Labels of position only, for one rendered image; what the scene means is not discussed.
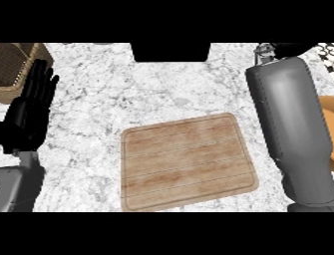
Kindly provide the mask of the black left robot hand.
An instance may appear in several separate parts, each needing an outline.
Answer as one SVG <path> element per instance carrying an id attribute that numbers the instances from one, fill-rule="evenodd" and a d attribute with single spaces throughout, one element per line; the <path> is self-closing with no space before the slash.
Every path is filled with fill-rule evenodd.
<path id="1" fill-rule="evenodd" d="M 0 121 L 0 145 L 4 153 L 36 151 L 42 146 L 50 125 L 51 104 L 55 98 L 60 76 L 38 59 L 27 75 L 21 96 L 14 99 Z"/>

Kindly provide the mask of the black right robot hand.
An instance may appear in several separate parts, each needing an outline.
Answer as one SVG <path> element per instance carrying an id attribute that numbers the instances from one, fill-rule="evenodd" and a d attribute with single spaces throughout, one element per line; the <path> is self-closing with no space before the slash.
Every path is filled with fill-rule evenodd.
<path id="1" fill-rule="evenodd" d="M 317 43 L 261 43 L 254 51 L 255 65 L 259 66 L 283 58 L 298 57 Z"/>

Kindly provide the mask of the wooden cutting board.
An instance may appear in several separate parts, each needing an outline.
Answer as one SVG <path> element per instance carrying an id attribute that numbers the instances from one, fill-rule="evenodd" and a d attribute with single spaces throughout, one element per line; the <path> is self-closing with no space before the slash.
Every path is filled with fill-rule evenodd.
<path id="1" fill-rule="evenodd" d="M 257 188 L 257 171 L 231 113 L 123 131 L 126 211 L 169 209 Z"/>

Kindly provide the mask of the brown wicker basket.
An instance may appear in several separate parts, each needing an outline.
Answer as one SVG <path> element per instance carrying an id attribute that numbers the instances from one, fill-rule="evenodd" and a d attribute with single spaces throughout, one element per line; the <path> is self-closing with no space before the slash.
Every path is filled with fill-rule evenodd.
<path id="1" fill-rule="evenodd" d="M 0 43 L 0 103 L 10 105 L 21 96 L 27 75 L 36 59 L 54 66 L 44 43 Z"/>

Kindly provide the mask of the black appliance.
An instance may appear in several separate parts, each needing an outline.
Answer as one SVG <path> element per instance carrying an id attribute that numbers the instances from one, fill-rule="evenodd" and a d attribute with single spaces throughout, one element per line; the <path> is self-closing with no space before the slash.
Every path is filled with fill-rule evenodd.
<path id="1" fill-rule="evenodd" d="M 147 62 L 205 62 L 209 43 L 132 43 L 135 61 Z"/>

